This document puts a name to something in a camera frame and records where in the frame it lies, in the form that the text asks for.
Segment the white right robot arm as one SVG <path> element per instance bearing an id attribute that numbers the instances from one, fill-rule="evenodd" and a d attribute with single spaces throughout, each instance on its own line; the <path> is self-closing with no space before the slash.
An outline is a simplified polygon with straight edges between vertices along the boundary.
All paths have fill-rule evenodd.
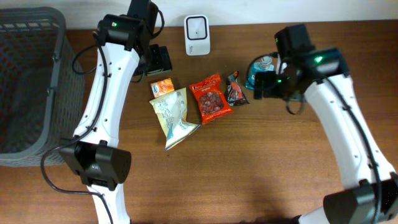
<path id="1" fill-rule="evenodd" d="M 354 94 L 348 65 L 336 48 L 317 50 L 303 24 L 274 36 L 277 70 L 256 74 L 256 98 L 310 105 L 330 142 L 343 183 L 313 212 L 293 223 L 379 223 L 397 216 L 397 172 L 377 146 Z"/>

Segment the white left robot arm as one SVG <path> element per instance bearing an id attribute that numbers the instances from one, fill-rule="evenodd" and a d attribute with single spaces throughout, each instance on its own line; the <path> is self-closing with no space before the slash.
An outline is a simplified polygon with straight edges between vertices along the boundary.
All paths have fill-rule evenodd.
<path id="1" fill-rule="evenodd" d="M 118 149 L 119 124 L 132 78 L 172 70 L 166 47 L 151 44 L 162 13 L 150 0 L 132 0 L 126 14 L 107 14 L 93 34 L 96 73 L 73 139 L 58 153 L 87 186 L 99 223 L 130 223 L 123 183 L 131 167 L 129 151 Z"/>

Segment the cream chips bag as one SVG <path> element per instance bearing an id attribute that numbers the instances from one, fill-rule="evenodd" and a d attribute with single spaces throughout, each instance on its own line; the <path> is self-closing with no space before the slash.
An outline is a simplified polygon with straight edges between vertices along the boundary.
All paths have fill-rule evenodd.
<path id="1" fill-rule="evenodd" d="M 162 95 L 149 103 L 152 105 L 166 137 L 164 151 L 173 148 L 200 127 L 199 124 L 187 122 L 186 88 Z"/>

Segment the small orange box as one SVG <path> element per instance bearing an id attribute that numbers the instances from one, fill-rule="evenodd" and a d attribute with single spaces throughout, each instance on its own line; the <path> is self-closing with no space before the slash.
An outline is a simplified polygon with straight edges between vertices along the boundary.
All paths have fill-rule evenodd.
<path id="1" fill-rule="evenodd" d="M 172 80 L 170 78 L 151 83 L 150 87 L 154 98 L 158 98 L 175 90 L 174 84 L 172 83 Z"/>

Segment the black orange snack packet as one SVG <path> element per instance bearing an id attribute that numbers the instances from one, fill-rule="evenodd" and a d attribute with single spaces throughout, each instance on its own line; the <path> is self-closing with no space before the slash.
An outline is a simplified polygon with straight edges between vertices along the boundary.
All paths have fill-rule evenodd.
<path id="1" fill-rule="evenodd" d="M 249 102 L 238 84 L 239 72 L 235 71 L 227 77 L 224 96 L 230 106 L 248 105 Z"/>

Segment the red snack bag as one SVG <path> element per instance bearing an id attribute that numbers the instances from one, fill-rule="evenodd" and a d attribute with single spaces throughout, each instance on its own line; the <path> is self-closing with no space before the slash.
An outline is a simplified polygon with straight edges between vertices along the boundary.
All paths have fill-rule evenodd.
<path id="1" fill-rule="evenodd" d="M 233 113 L 220 89 L 221 77 L 214 74 L 203 81 L 190 85 L 201 114 L 201 123 L 207 124 L 216 118 Z"/>

